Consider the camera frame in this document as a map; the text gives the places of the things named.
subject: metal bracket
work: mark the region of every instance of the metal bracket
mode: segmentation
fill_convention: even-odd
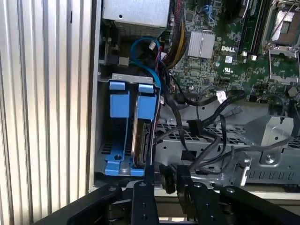
[[[289,138],[293,127],[293,118],[268,115],[249,122],[244,126],[244,129],[246,130],[245,137],[258,146],[269,146]],[[281,157],[281,151],[286,147],[287,145],[264,151],[260,164],[277,165]]]

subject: cable bundle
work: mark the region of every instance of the cable bundle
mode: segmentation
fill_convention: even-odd
[[[174,14],[174,33],[172,46],[163,62],[168,69],[173,68],[182,58],[187,49],[187,30],[184,18],[184,3],[182,0],[172,1],[171,6]]]

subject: blue drive bracket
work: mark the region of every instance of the blue drive bracket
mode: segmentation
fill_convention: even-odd
[[[110,117],[112,119],[124,118],[126,120],[126,130],[124,136],[117,136],[112,143],[112,150],[109,155],[105,157],[107,161],[105,167],[105,175],[118,176],[120,170],[120,163],[125,160],[125,149],[128,133],[128,118],[129,118],[129,101],[130,92],[126,91],[124,82],[109,82],[110,90]]]
[[[110,81],[109,90],[113,93],[110,96],[111,118],[128,118],[130,108],[130,92],[125,91],[125,83]]]
[[[137,118],[144,120],[153,120],[157,96],[154,93],[154,86],[148,84],[139,84],[139,93],[137,100]]]
[[[124,144],[122,144],[121,139],[114,140],[112,143],[111,153],[105,157],[105,160],[107,161],[105,167],[105,175],[109,175],[109,176],[119,175],[120,163],[125,160],[127,133],[128,133],[128,118],[126,119],[126,131],[125,131]]]

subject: screw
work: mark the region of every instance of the screw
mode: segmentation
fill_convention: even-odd
[[[233,188],[231,188],[231,187],[227,188],[226,191],[228,191],[230,193],[234,193],[235,192],[235,190]]]
[[[196,187],[196,188],[201,188],[201,186],[202,186],[202,185],[201,185],[199,182],[195,182],[195,183],[194,183],[194,187]]]
[[[268,44],[268,48],[269,48],[269,49],[273,49],[273,48],[275,48],[275,47],[276,47],[276,45],[273,44],[273,43],[269,43],[269,44]]]
[[[266,163],[267,164],[272,164],[274,162],[275,162],[274,156],[273,155],[267,155]]]
[[[111,186],[109,189],[108,189],[109,191],[115,191],[115,190],[117,190],[117,188],[116,187],[113,187],[113,186]]]
[[[285,7],[285,4],[283,2],[278,3],[277,7],[279,9],[283,9]]]

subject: black mount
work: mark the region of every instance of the black mount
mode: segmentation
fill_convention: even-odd
[[[188,222],[200,225],[295,225],[300,217],[243,189],[227,186],[216,193],[193,182],[185,165],[177,168],[177,195]],[[159,225],[154,197],[154,168],[147,166],[144,181],[124,191],[103,186],[43,218],[35,225]]]

